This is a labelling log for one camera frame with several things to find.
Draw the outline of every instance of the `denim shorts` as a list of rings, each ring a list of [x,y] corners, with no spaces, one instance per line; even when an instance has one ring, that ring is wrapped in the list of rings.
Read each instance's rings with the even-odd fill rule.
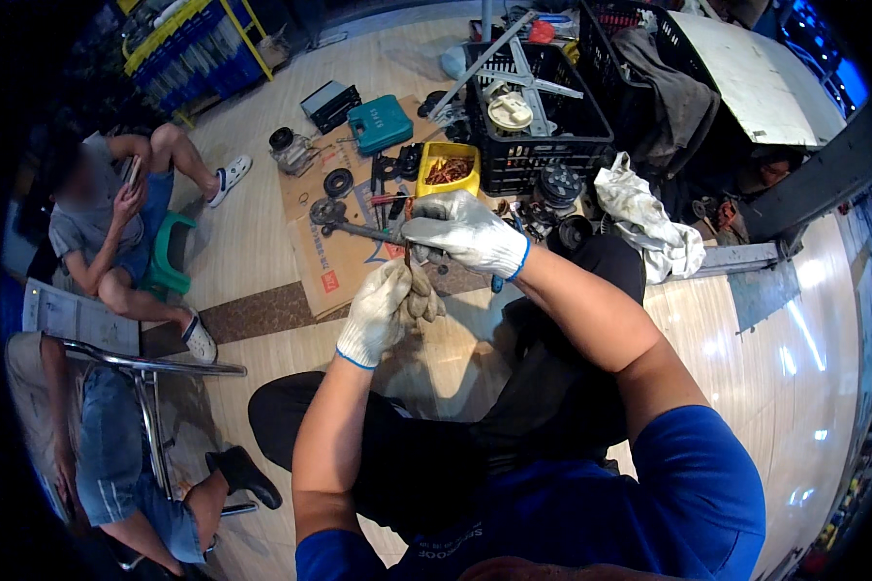
[[[171,191],[174,188],[174,169],[161,174],[149,174],[149,200],[142,206],[143,233],[140,243],[122,252],[113,260],[113,266],[122,267],[132,277],[133,287],[139,286],[142,276],[149,267],[155,235],[162,226],[168,213],[168,203],[171,202]]]
[[[197,523],[183,502],[168,500],[144,470],[142,413],[125,376],[98,367],[84,381],[77,488],[92,526],[145,515],[182,563],[203,563]]]

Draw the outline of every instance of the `black pants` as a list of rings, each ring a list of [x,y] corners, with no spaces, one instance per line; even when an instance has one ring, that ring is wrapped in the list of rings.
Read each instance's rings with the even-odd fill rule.
[[[595,236],[572,261],[642,304],[642,262],[622,239]],[[525,356],[481,421],[407,418],[388,399],[369,394],[352,489],[361,515],[405,540],[429,535],[468,513],[471,493],[492,474],[537,459],[604,462],[607,447],[626,440],[614,378],[582,358],[527,298],[508,304],[504,317]],[[258,446],[289,471],[297,430],[323,377],[311,371],[275,379],[249,400]]]

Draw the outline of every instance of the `teal tool case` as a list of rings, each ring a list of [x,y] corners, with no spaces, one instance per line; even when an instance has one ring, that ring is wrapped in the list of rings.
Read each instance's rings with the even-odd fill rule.
[[[374,155],[391,145],[407,141],[414,134],[413,122],[393,95],[353,107],[348,119],[362,155]]]

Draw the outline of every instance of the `hand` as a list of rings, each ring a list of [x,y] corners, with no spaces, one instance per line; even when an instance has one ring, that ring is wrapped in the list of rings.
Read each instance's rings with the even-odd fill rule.
[[[464,190],[431,193],[414,203],[414,218],[401,233],[415,246],[415,256],[435,259],[432,248],[445,250],[465,268],[497,274],[512,281],[523,268],[530,242],[486,205]]]
[[[130,189],[128,183],[123,184],[113,199],[113,219],[121,225],[126,225],[142,208],[144,203],[142,197],[140,190]]]
[[[75,535],[83,535],[90,529],[90,522],[78,496],[74,453],[69,445],[55,445],[55,465],[58,467],[58,480],[55,482],[58,496],[63,505],[73,509],[73,514],[70,514],[71,531]]]
[[[404,337],[401,303],[410,293],[413,276],[404,259],[386,262],[369,274],[352,299],[349,319],[336,343],[339,355],[363,369],[381,363],[381,355]]]

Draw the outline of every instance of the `green plastic stool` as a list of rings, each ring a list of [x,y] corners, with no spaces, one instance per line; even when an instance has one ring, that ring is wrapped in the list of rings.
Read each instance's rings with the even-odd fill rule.
[[[145,276],[142,277],[140,288],[158,296],[162,301],[168,290],[179,295],[186,295],[190,290],[190,277],[179,273],[168,262],[168,245],[171,243],[171,230],[176,223],[186,224],[189,228],[197,228],[197,222],[186,215],[168,211],[155,234],[155,242],[151,249],[151,260]]]

